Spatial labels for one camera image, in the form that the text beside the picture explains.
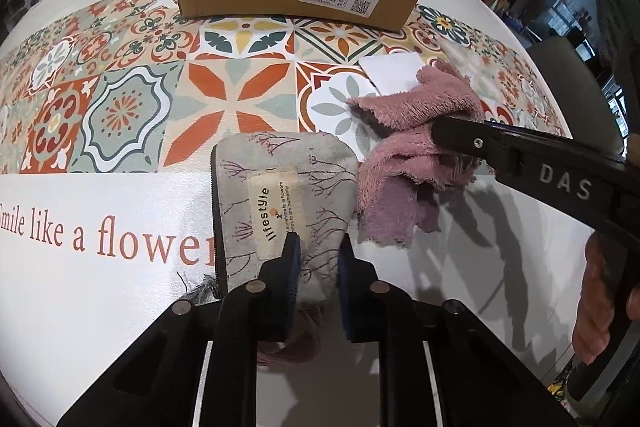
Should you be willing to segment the right human hand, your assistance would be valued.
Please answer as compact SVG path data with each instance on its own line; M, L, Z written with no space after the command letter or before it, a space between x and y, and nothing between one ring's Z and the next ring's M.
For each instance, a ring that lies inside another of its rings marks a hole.
M577 358L589 365L608 347L615 310L610 292L603 280L604 246L597 233L592 233L589 237L585 257L586 267L582 277L572 345Z

